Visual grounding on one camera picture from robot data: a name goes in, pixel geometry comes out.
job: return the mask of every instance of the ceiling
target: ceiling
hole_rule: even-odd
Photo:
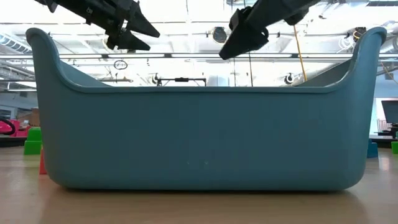
[[[398,33],[398,8],[395,6],[369,6],[369,1],[322,1],[310,9],[305,19],[297,24],[300,48],[303,53],[350,53],[354,42],[351,35],[355,27],[384,26],[393,38]],[[146,18],[161,33],[158,39],[137,34],[151,46],[153,53],[203,53],[217,54],[222,45],[210,35],[214,27],[228,27],[229,18],[237,8],[244,7],[243,0],[141,0],[141,9]],[[34,0],[13,0],[1,6],[0,35],[6,36],[29,50],[25,31],[38,27],[52,36],[60,54],[112,54],[124,53],[109,49],[104,42],[104,30],[96,25],[86,25],[85,20],[74,13],[58,7],[50,13],[46,6]],[[297,53],[294,30],[284,22],[268,27],[270,42],[254,53]],[[0,54],[21,54],[0,45]],[[6,60],[8,63],[33,71],[31,60]],[[280,85],[286,74],[302,71],[298,62],[221,59],[129,59],[128,68],[116,70],[114,60],[70,59],[65,60],[78,69],[96,78],[126,77],[134,82],[117,85],[153,85],[155,73],[162,77],[209,77],[210,75],[238,75],[240,85],[249,85],[251,78],[256,85]],[[317,71],[333,63],[306,63],[305,69]]]

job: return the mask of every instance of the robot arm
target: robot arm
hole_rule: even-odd
[[[58,5],[84,17],[109,35],[106,45],[114,49],[150,50],[150,47],[130,31],[159,37],[159,32],[142,14],[134,0],[35,0],[55,12]],[[220,51],[222,59],[258,50],[268,43],[267,26],[284,19],[294,25],[304,18],[308,8],[320,0],[257,0],[253,7],[238,9],[231,18],[231,36]]]

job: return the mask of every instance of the green block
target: green block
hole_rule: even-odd
[[[398,154],[398,142],[392,142],[391,149],[393,154]]]
[[[25,141],[24,155],[40,155],[42,141]]]
[[[30,128],[27,132],[28,141],[42,141],[42,130],[40,128]]]

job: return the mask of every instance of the wooden table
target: wooden table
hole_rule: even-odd
[[[82,192],[39,176],[39,156],[0,149],[0,223],[396,224],[397,160],[380,149],[358,185],[334,194]]]

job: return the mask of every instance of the computer monitor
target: computer monitor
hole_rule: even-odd
[[[398,100],[381,101],[387,123],[398,123]]]

